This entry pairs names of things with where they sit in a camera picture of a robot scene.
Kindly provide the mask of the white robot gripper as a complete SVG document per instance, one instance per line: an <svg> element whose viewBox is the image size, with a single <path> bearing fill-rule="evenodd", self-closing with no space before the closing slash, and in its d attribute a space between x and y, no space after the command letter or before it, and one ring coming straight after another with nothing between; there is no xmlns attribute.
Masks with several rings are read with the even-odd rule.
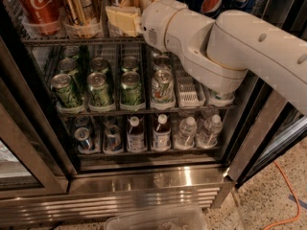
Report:
<svg viewBox="0 0 307 230"><path fill-rule="evenodd" d="M110 36L137 37L142 34L142 24L146 43L160 52L166 52L167 26L177 12L187 9L187 5L177 0L139 0L139 8L106 6Z"/></svg>

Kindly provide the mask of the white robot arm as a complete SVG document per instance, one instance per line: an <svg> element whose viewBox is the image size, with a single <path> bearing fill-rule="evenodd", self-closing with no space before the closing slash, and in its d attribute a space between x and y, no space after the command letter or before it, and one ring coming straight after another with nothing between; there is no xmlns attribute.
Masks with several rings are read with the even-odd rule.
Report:
<svg viewBox="0 0 307 230"><path fill-rule="evenodd" d="M123 35L143 35L148 45L175 54L209 89L231 93L252 72L307 115L306 41L244 11L213 19L177 0L122 0L106 14Z"/></svg>

